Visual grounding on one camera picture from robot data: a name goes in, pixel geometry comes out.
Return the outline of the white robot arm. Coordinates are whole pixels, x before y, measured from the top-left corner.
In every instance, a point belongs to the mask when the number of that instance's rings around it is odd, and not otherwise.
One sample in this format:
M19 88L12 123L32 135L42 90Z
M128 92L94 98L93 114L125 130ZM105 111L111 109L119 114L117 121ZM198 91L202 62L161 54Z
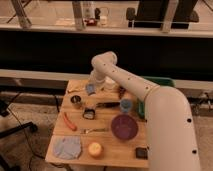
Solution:
M116 65L109 51L92 58L90 80L110 77L145 104L149 171L201 171L190 104L178 89L161 86Z

